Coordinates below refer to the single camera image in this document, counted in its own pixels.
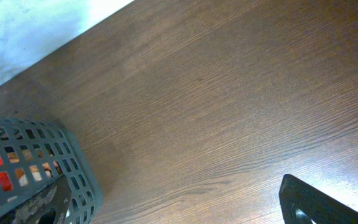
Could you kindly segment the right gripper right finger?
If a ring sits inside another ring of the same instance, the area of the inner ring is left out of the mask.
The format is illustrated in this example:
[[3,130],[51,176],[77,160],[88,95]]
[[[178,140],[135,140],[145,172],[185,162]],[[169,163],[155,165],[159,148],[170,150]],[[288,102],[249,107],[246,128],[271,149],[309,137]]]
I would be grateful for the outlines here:
[[291,174],[285,174],[279,190],[285,224],[358,224],[358,212]]

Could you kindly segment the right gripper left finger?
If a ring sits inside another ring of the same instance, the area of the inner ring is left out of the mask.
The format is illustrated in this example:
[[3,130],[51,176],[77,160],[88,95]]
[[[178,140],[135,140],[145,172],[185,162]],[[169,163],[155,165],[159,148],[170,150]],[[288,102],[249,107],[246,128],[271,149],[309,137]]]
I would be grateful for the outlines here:
[[65,175],[59,175],[33,191],[0,207],[0,224],[64,223],[71,200]]

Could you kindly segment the orange coffee sachet bag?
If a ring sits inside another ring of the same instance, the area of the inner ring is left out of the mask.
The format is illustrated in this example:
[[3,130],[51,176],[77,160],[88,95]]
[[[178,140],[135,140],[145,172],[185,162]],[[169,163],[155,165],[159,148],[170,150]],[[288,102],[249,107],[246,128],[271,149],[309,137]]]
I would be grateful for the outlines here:
[[63,173],[52,149],[42,149],[40,144],[8,144],[8,136],[0,137],[0,206],[8,203],[31,185]]

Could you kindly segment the grey plastic shopping basket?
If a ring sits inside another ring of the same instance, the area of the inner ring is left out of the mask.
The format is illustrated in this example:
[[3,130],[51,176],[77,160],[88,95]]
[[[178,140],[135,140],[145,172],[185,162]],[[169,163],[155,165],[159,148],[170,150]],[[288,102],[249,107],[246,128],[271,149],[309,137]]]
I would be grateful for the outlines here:
[[103,194],[76,137],[56,124],[0,117],[0,213],[61,175],[65,223],[91,223]]

